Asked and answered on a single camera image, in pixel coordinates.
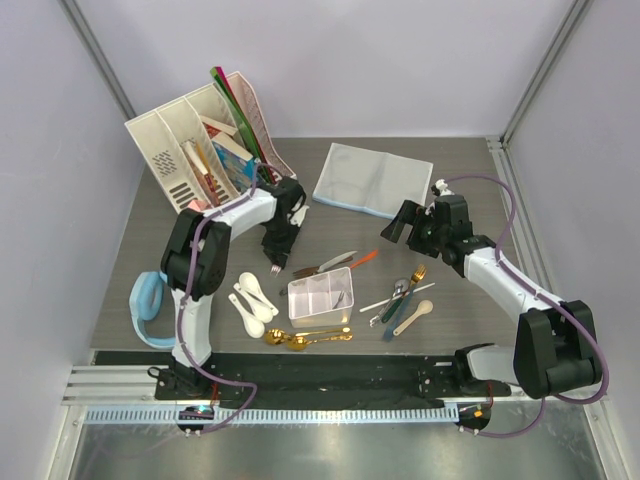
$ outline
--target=blue headphones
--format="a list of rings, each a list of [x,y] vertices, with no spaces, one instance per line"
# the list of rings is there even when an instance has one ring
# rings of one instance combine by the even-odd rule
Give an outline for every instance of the blue headphones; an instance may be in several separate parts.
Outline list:
[[[144,322],[153,320],[158,315],[166,282],[167,276],[162,272],[143,272],[133,285],[129,296],[131,320],[138,337],[150,347],[161,350],[173,348],[176,343],[175,337],[150,337],[144,328]]]

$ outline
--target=wooden table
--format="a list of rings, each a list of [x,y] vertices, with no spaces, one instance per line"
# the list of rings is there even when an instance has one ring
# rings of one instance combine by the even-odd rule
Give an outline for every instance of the wooden table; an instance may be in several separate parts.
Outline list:
[[[353,341],[314,345],[307,350],[308,353],[446,354],[482,342],[513,345],[515,325],[493,300],[478,287],[460,278],[440,259],[434,260],[411,252],[403,243],[407,232],[398,244],[393,244],[380,237],[380,231],[389,223],[387,220],[310,200],[333,141],[429,161],[434,164],[432,182],[464,173],[496,173],[482,138],[276,139],[276,149],[296,172],[309,196],[311,208],[287,269],[276,279],[269,276],[270,262],[260,247],[264,228],[256,227],[232,243],[227,274],[213,300],[210,329],[213,349],[254,353],[275,351],[276,347],[270,347],[262,340],[252,339],[246,334],[240,316],[227,299],[240,273],[253,272],[267,297],[280,309],[280,314],[270,326],[290,331],[286,297],[278,295],[279,290],[291,280],[290,272],[319,265],[348,250],[358,250],[359,257],[375,248],[380,250],[378,258],[352,272],[355,306],[350,326],[354,333]],[[475,232],[497,239],[506,222],[498,187],[482,180],[466,180],[456,183],[455,191],[463,194],[469,203]],[[98,318],[92,348],[149,349],[138,339],[131,326],[129,293],[140,272],[159,269],[175,219],[175,211],[151,173],[145,171]],[[510,239],[504,251],[517,264]],[[407,315],[423,299],[431,300],[434,310],[400,337],[389,343],[384,342],[381,340],[383,328],[369,327],[369,318],[375,311],[361,314],[358,309],[387,298],[393,290],[394,281],[409,277],[420,263],[428,268],[424,281],[435,282],[435,286],[414,295]],[[147,324],[147,331],[153,336],[171,336],[173,328],[173,303],[168,292],[165,292],[162,310],[157,319]]]

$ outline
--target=gold spoon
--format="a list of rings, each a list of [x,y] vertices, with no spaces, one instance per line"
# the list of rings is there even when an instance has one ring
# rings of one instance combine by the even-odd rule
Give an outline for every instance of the gold spoon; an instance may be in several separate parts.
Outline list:
[[[289,347],[291,350],[296,350],[297,352],[300,352],[305,348],[307,348],[312,343],[332,342],[334,340],[344,340],[345,342],[348,342],[352,338],[353,338],[353,333],[343,333],[341,335],[334,335],[333,337],[327,337],[327,338],[318,338],[316,340],[308,340],[305,337],[294,335],[293,337],[287,339],[287,347]]]
[[[319,330],[317,332],[296,333],[295,335],[299,337],[305,337],[307,335],[316,335],[316,334],[322,334],[322,333],[338,333],[338,332],[349,333],[350,331],[351,329],[349,327],[343,327],[343,328],[333,328],[331,330]],[[281,328],[272,328],[265,332],[263,338],[264,338],[264,341],[267,342],[269,345],[280,345],[286,342],[287,340],[289,340],[290,338],[293,338],[293,335],[288,334]]]

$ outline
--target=green utensil handle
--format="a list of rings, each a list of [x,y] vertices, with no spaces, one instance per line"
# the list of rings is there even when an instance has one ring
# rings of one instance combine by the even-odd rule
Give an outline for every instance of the green utensil handle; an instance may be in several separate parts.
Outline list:
[[[396,299],[393,302],[393,304],[389,307],[389,309],[382,316],[382,319],[380,320],[381,323],[387,323],[389,320],[391,320],[391,317],[393,317],[393,314],[396,313],[396,310],[398,310],[398,307],[402,303],[402,299],[403,298],[404,297],[400,297],[400,298]]]

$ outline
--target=white wall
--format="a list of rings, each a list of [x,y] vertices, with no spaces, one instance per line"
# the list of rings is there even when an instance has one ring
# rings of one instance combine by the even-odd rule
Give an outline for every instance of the white wall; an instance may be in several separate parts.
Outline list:
[[[502,133],[571,0],[78,0],[143,113],[241,70],[273,136]]]
[[[640,3],[596,1],[517,131],[548,264],[594,311],[610,393],[640,443]]]
[[[0,16],[0,478],[45,474],[142,161],[55,1]]]

